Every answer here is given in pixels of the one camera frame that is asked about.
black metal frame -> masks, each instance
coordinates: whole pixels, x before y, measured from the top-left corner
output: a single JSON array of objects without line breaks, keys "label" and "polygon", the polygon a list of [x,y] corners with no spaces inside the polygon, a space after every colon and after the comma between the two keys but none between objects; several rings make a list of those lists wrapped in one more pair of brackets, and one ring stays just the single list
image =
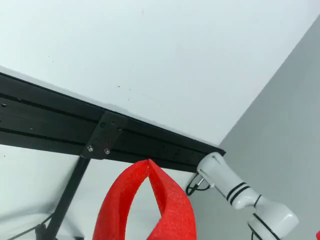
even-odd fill
[{"label": "black metal frame", "polygon": [[90,159],[195,172],[207,154],[226,152],[132,117],[0,73],[0,144],[80,156],[44,233],[54,240]]}]

white wall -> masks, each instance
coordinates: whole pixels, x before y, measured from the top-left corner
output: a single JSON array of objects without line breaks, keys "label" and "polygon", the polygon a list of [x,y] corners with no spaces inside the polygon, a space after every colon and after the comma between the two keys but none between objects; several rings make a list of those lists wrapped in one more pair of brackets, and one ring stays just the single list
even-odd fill
[{"label": "white wall", "polygon": [[2,0],[0,71],[218,145],[319,13],[318,0]]},{"label": "white wall", "polygon": [[[223,140],[230,166],[300,224],[286,239],[320,230],[320,18]],[[199,240],[250,239],[253,209],[236,212],[216,190],[191,197]]]}]

metal bracket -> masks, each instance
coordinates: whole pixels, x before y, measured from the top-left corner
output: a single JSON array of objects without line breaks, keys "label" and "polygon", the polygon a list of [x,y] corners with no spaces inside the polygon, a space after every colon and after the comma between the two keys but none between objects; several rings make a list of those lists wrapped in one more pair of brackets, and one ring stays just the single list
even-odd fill
[{"label": "metal bracket", "polygon": [[81,156],[87,159],[105,159],[128,122],[126,116],[105,112],[94,129]]}]

red fabric loop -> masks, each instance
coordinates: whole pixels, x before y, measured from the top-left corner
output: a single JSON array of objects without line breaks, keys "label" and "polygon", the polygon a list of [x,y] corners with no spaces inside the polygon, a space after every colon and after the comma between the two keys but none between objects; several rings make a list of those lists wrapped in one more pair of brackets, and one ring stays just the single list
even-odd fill
[{"label": "red fabric loop", "polygon": [[141,183],[149,177],[161,219],[148,240],[196,240],[196,221],[181,187],[151,159],[124,170],[109,189],[99,212],[93,240],[125,240],[127,218]]}]

